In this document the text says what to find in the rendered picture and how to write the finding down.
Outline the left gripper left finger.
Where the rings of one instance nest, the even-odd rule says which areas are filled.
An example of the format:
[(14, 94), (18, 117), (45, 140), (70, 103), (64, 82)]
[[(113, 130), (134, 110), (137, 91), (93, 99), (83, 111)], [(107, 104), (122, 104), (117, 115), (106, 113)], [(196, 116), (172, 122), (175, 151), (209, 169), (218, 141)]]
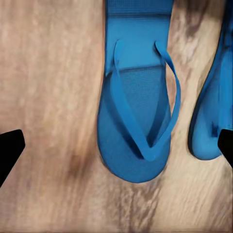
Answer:
[(0, 187), (25, 149), (21, 129), (0, 134)]

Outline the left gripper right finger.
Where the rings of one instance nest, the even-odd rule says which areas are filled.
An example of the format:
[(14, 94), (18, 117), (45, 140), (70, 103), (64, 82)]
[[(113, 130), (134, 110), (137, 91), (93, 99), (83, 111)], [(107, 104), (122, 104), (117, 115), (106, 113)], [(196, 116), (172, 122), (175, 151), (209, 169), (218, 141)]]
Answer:
[(222, 129), (217, 146), (233, 168), (233, 131)]

